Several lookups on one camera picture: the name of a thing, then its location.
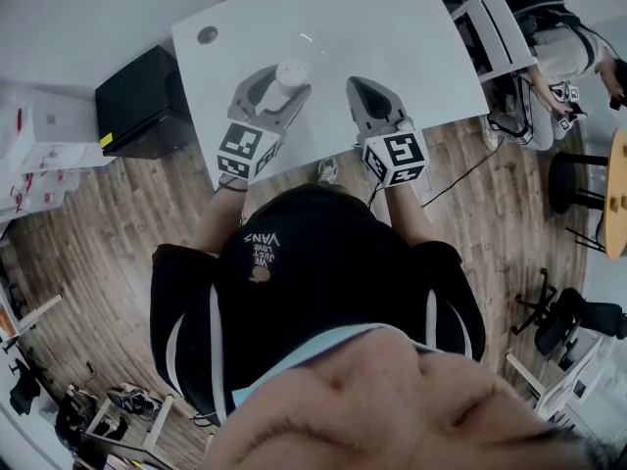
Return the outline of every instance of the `black shirt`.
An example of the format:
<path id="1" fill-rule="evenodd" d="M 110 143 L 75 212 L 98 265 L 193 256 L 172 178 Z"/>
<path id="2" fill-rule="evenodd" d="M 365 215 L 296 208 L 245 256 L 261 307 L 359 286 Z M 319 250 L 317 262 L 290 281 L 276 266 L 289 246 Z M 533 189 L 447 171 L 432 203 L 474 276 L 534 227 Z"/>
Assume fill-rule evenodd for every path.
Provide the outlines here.
<path id="1" fill-rule="evenodd" d="M 385 323 L 425 343 L 431 291 L 437 348 L 479 360 L 483 321 L 459 263 L 448 244 L 408 246 L 354 197 L 311 185 L 291 190 L 253 215 L 219 259 L 171 245 L 155 251 L 151 340 L 157 368 L 173 385 L 166 350 L 184 314 L 175 338 L 178 385 L 200 412 L 215 410 L 213 285 L 226 393 L 250 386 L 288 353 L 335 327 Z"/>

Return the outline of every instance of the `table leg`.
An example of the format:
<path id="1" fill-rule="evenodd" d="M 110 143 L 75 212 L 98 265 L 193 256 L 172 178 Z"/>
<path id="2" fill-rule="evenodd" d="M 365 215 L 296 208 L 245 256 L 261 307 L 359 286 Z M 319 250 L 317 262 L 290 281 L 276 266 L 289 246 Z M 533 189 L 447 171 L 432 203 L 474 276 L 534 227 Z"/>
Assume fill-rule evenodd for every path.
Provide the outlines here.
<path id="1" fill-rule="evenodd" d="M 565 193 L 564 198 L 570 204 L 577 204 L 578 206 L 584 206 L 588 209 L 603 211 L 605 208 L 605 200 L 597 199 L 596 197 L 587 197 L 586 195 L 579 195 L 578 193 Z"/>
<path id="2" fill-rule="evenodd" d="M 48 311 L 52 306 L 56 305 L 61 300 L 62 300 L 61 296 L 57 295 L 48 303 L 46 303 L 44 306 L 34 309 L 26 317 L 20 320 L 19 330 L 18 330 L 19 334 L 26 332 L 29 327 L 37 323 L 37 320 L 39 319 L 41 315 L 43 315 L 46 311 Z"/>
<path id="3" fill-rule="evenodd" d="M 597 197 L 598 199 L 605 200 L 605 195 L 602 195 L 601 193 L 591 192 L 590 190 L 586 190 L 584 188 L 579 188 L 578 191 L 580 193 L 583 193 L 584 195 L 589 195 L 590 197 Z"/>
<path id="4" fill-rule="evenodd" d="M 143 448 L 146 450 L 153 450 L 155 448 L 155 444 L 157 443 L 157 439 L 159 438 L 159 434 L 161 434 L 161 430 L 164 428 L 164 423 L 166 423 L 166 418 L 168 417 L 168 413 L 172 404 L 174 402 L 173 396 L 167 396 L 164 405 L 162 406 L 159 414 L 157 415 L 157 419 L 155 420 L 155 424 L 148 432 L 146 439 L 144 440 Z"/>
<path id="5" fill-rule="evenodd" d="M 595 157 L 592 155 L 574 155 L 571 153 L 560 153 L 559 158 L 562 162 L 570 162 L 572 164 L 602 165 L 603 167 L 607 167 L 609 163 L 608 157 Z"/>
<path id="6" fill-rule="evenodd" d="M 111 401 L 109 399 L 106 399 L 105 402 L 100 407 L 100 410 L 98 411 L 94 419 L 91 420 L 91 423 L 87 427 L 87 430 L 85 430 L 85 434 L 93 434 L 98 424 L 102 421 L 102 418 L 104 418 L 105 414 L 107 414 L 107 410 L 109 409 L 110 406 L 111 406 Z"/>

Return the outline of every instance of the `office chair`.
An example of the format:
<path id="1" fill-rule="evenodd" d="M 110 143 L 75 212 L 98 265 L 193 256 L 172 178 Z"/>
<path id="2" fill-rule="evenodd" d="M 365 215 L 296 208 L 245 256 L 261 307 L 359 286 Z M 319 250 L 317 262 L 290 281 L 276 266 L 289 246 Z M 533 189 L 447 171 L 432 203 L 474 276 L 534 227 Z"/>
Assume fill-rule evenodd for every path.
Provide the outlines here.
<path id="1" fill-rule="evenodd" d="M 627 337 L 627 314 L 623 313 L 620 305 L 587 302 L 572 287 L 564 289 L 557 301 L 551 305 L 556 290 L 554 287 L 548 287 L 546 269 L 543 268 L 542 274 L 545 279 L 542 295 L 537 304 L 529 304 L 516 297 L 519 303 L 534 308 L 534 311 L 520 328 L 511 328 L 515 336 L 532 323 L 538 324 L 534 343 L 545 357 L 551 357 L 560 344 L 572 348 L 574 343 L 569 343 L 570 338 L 579 327 L 619 340 Z"/>
<path id="2" fill-rule="evenodd" d="M 16 371 L 20 371 L 18 384 L 9 393 L 11 397 L 10 404 L 19 416 L 23 414 L 29 415 L 32 401 L 41 394 L 41 388 L 32 371 L 26 367 L 26 364 L 16 358 L 16 365 L 17 367 L 9 367 L 14 375 Z"/>
<path id="3" fill-rule="evenodd" d="M 531 313 L 531 316 L 525 320 L 520 327 L 516 327 L 515 325 L 511 326 L 511 332 L 514 336 L 518 336 L 531 324 L 540 323 L 540 321 L 549 314 L 548 307 L 555 297 L 555 294 L 557 294 L 557 289 L 549 285 L 549 273 L 545 268 L 542 268 L 540 273 L 542 273 L 543 276 L 542 293 L 540 294 L 540 300 L 537 303 L 525 302 L 522 300 L 521 295 L 516 295 L 516 302 L 520 305 L 525 305 L 528 308 L 533 308 L 533 313 Z"/>

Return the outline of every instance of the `person's hand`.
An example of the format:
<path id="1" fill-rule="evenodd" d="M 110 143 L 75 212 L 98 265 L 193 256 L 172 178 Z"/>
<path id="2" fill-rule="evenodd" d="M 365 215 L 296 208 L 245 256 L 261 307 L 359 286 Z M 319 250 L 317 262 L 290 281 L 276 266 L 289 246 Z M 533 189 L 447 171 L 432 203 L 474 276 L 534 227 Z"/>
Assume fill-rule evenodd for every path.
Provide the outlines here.
<path id="1" fill-rule="evenodd" d="M 561 117 L 566 117 L 566 114 L 570 114 L 572 113 L 572 108 L 564 105 L 563 103 L 558 103 L 555 102 L 555 104 L 552 106 L 552 108 L 555 110 L 555 112 L 557 114 L 559 114 Z"/>

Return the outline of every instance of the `marker cube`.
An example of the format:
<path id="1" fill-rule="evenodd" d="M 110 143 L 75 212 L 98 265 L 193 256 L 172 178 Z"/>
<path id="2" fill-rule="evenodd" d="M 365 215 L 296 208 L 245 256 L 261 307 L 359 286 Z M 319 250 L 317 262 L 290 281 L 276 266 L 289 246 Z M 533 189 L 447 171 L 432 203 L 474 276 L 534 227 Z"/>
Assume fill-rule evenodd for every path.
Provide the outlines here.
<path id="1" fill-rule="evenodd" d="M 421 130 L 367 138 L 362 159 L 384 188 L 414 181 L 429 164 Z"/>
<path id="2" fill-rule="evenodd" d="M 579 87 L 568 84 L 568 101 L 570 101 L 571 103 L 576 103 L 580 99 L 581 97 L 579 95 Z"/>
<path id="3" fill-rule="evenodd" d="M 217 149 L 217 168 L 250 181 L 274 158 L 280 141 L 279 134 L 234 121 Z"/>

